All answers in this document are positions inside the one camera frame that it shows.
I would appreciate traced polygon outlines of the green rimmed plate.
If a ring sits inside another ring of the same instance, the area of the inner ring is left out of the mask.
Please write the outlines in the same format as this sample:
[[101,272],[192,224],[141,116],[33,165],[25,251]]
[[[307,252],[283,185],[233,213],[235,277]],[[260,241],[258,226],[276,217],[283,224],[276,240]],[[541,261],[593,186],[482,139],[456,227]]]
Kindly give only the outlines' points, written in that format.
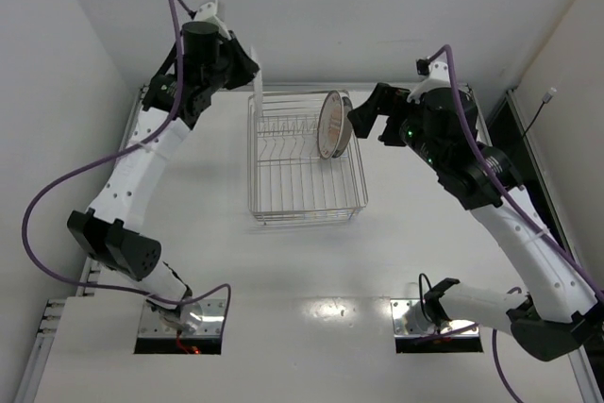
[[353,126],[348,119],[348,113],[353,109],[352,102],[347,96],[342,97],[344,116],[341,124],[341,137],[336,145],[335,151],[332,154],[334,159],[340,157],[345,149],[347,148],[351,135],[353,133]]

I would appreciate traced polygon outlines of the orange sunburst plate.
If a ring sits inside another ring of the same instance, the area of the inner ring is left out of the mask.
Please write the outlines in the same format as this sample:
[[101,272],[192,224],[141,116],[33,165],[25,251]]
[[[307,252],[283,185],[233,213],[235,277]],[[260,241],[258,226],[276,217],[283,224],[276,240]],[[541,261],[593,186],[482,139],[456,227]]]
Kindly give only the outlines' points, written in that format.
[[331,91],[323,103],[317,124],[317,148],[324,160],[333,159],[332,154],[341,137],[341,124],[344,116],[342,97],[338,91]]

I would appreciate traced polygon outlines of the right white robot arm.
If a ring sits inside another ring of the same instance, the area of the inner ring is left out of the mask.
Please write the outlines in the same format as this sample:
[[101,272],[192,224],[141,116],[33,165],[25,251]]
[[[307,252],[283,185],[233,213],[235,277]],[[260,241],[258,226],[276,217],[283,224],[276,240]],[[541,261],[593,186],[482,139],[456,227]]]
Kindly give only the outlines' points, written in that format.
[[347,117],[365,139],[379,115],[387,118],[379,141],[407,146],[422,159],[491,233],[528,290],[499,294],[448,277],[409,309],[408,330],[418,335],[468,320],[507,333],[539,361],[564,356],[600,333],[603,304],[596,291],[558,251],[541,219],[525,220],[531,200],[507,156],[478,142],[478,107],[471,97],[437,88],[413,101],[409,91],[379,83]]

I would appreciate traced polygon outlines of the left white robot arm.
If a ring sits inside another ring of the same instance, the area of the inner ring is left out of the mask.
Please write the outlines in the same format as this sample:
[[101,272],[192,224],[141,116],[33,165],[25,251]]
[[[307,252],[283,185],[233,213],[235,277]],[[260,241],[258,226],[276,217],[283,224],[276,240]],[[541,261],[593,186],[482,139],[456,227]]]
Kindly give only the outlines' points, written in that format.
[[162,311],[177,311],[192,292],[161,259],[158,241],[142,235],[147,206],[176,150],[211,104],[212,96],[251,82],[259,65],[234,33],[216,21],[190,21],[181,28],[183,57],[171,73],[148,84],[127,146],[106,183],[67,227],[94,260],[121,274]]

